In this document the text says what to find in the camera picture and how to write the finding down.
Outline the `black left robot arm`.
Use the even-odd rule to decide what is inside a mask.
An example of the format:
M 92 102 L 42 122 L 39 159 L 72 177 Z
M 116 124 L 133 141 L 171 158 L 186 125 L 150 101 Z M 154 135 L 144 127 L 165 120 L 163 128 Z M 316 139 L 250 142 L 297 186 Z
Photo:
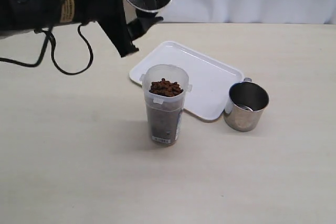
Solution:
M 123 0 L 1 0 L 1 38 L 49 25 L 97 22 L 121 57 L 137 52 L 133 41 L 162 19 L 153 14 L 127 22 Z

